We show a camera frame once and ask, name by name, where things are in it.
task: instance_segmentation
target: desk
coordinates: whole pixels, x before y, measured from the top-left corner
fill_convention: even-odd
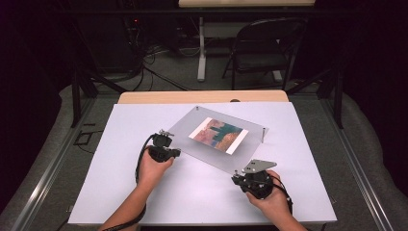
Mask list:
[[[312,7],[315,0],[180,0],[180,8],[248,8],[248,7]],[[199,18],[200,58],[197,80],[205,80],[206,55],[204,38],[233,38],[247,23],[211,23],[207,29],[203,17]]]
[[[227,103],[231,99],[248,102]],[[265,124],[269,131],[253,159],[278,164],[274,169],[293,198],[293,215],[301,222],[337,220],[294,107],[283,91],[126,92],[118,102],[69,223],[104,222],[136,185],[135,167],[145,139],[161,128],[167,130],[196,105]],[[230,174],[184,152],[150,195],[146,215],[140,222],[141,225],[268,223],[232,183]]]

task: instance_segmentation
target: white tabletop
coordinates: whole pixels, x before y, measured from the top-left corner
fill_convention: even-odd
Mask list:
[[[181,8],[313,6],[315,0],[179,0]]]
[[[241,102],[115,105],[69,223],[103,223],[136,186],[135,168],[145,140],[168,130],[196,105],[268,127],[253,159],[277,163],[274,170],[293,199],[294,217],[301,222],[337,220],[293,104]],[[231,176],[182,152],[150,195],[140,223],[267,224]]]

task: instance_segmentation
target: chair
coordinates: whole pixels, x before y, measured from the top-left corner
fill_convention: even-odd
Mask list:
[[[232,86],[236,72],[240,74],[286,70],[282,90],[285,89],[293,54],[301,41],[306,21],[300,18],[263,19],[244,26],[237,34],[222,78],[232,61]]]

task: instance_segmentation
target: hand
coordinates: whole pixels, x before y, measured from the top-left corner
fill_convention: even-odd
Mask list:
[[[174,158],[171,157],[166,162],[158,163],[151,158],[148,148],[146,148],[140,162],[138,187],[144,188],[151,193],[162,179],[165,171],[171,167],[173,161]]]
[[[272,171],[267,170],[267,173],[273,177],[280,179],[280,176]],[[273,184],[280,186],[280,182],[273,178]],[[267,217],[279,230],[306,230],[289,211],[286,195],[277,188],[272,190],[272,193],[265,199],[257,199],[250,192],[246,193],[249,202],[259,208],[265,217]]]

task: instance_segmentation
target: printed picture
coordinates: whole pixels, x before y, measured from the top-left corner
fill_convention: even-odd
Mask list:
[[[232,155],[247,133],[245,129],[207,117],[189,138]]]

